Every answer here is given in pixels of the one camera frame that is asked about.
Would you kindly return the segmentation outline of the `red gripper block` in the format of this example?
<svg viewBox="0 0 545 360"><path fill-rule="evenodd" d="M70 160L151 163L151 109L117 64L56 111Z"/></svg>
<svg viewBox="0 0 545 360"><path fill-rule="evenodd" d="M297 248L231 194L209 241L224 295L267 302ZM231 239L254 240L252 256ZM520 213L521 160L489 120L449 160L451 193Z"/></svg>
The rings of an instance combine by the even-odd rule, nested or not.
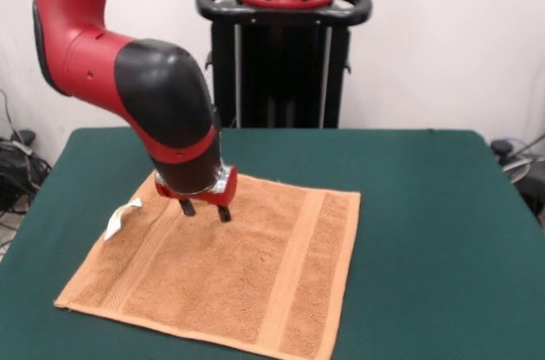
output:
<svg viewBox="0 0 545 360"><path fill-rule="evenodd" d="M193 217L196 212L192 200L206 202L217 206L218 215L222 223L232 220L229 203L233 200L238 183L238 170L234 166L221 166L215 183L202 191L194 193L180 193L170 188L163 176L156 171L154 174L155 187L162 197L178 200L185 216Z"/></svg>

